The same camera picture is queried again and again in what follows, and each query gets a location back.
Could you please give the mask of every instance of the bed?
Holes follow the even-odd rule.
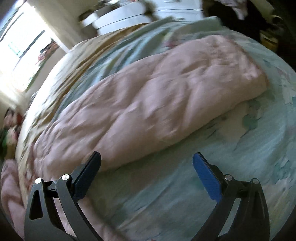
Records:
[[[98,173],[88,198],[97,216],[122,240],[191,240],[216,204],[192,166],[199,151],[237,180],[260,180],[273,238],[296,204],[296,74],[276,54],[223,27],[218,18],[178,22],[168,17],[75,46],[46,79],[22,126],[16,161],[24,205],[36,178],[32,144],[49,123],[122,68],[209,35],[221,35],[242,47],[267,75],[269,88],[163,150]],[[231,223],[229,218],[221,234]]]

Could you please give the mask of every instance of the silver screw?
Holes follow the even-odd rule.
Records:
[[[225,175],[225,180],[227,180],[227,181],[231,181],[232,180],[232,176],[231,175]]]
[[[36,184],[39,184],[40,182],[42,182],[42,179],[40,177],[35,180]]]
[[[69,174],[65,174],[62,176],[62,179],[65,181],[65,180],[68,180],[70,178],[70,175]]]
[[[258,180],[257,178],[254,178],[254,179],[253,179],[253,183],[255,183],[255,184],[259,184],[259,180]]]

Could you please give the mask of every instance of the teal fabric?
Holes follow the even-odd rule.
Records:
[[[96,176],[88,192],[96,212],[129,240],[186,241],[198,232],[216,204],[193,168],[192,157],[198,151],[224,174],[242,181],[260,180],[271,238],[296,204],[296,73],[256,41],[222,27],[217,18],[194,23],[167,18],[130,34],[89,68],[59,113],[91,85],[124,66],[211,34],[242,46],[267,74],[270,87],[179,143]],[[235,213],[234,208],[221,234],[228,231]]]

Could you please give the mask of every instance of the pink blanket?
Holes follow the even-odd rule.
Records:
[[[93,151],[102,156],[101,171],[119,167],[179,142],[267,85],[266,75],[234,42],[220,35],[186,42],[89,88],[38,138],[29,171],[55,180]],[[106,226],[84,202],[80,206],[100,234]],[[111,233],[105,240],[121,240]]]

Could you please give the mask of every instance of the blue gripper pad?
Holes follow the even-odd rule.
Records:
[[[221,184],[210,169],[209,163],[199,153],[193,156],[193,167],[210,198],[220,202],[222,199]]]

